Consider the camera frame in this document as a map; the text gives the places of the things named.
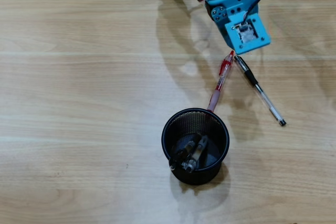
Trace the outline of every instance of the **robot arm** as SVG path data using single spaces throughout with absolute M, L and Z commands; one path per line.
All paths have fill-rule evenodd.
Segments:
M 270 44 L 270 38 L 258 15 L 260 0 L 198 0 L 204 1 L 211 19 L 225 42 L 244 54 Z

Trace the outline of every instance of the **blue plastic part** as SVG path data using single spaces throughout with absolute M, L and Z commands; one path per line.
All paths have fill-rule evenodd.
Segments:
M 244 39 L 239 27 L 244 20 L 244 14 L 255 0 L 207 0 L 212 8 L 211 16 L 229 47 L 244 54 L 254 49 L 270 44 L 263 23 L 258 15 L 258 5 L 247 17 L 247 23 L 253 28 L 255 39 Z

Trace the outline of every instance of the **red pen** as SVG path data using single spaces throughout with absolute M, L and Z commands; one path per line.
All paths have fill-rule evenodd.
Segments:
M 227 75 L 230 72 L 232 63 L 233 63 L 233 56 L 234 56 L 235 52 L 231 51 L 231 53 L 225 57 L 225 59 L 222 62 L 222 65 L 220 66 L 220 70 L 219 70 L 219 81 L 217 83 L 217 87 L 214 91 L 214 93 L 211 96 L 210 99 L 210 103 L 208 106 L 208 110 L 211 112 L 214 112 L 215 107 L 217 105 L 217 102 L 219 100 L 219 96 L 220 96 L 220 92 L 222 90 L 223 84 L 225 82 L 225 79 L 227 77 Z

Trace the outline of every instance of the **black mesh pen holder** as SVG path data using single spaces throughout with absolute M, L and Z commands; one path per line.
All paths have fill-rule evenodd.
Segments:
M 225 124 L 208 110 L 186 109 L 169 119 L 161 139 L 163 152 L 169 160 L 173 153 L 182 149 L 197 134 L 207 135 L 209 141 L 195 171 L 187 173 L 181 166 L 172 171 L 177 179 L 190 185 L 206 184 L 219 172 L 229 149 L 229 134 Z

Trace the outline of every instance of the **wooden table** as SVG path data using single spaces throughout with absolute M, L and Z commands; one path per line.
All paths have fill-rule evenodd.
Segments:
M 216 109 L 219 175 L 180 183 L 165 122 L 205 108 L 229 53 L 197 0 L 0 0 L 1 224 L 335 224 L 336 0 L 262 0 L 272 44 Z

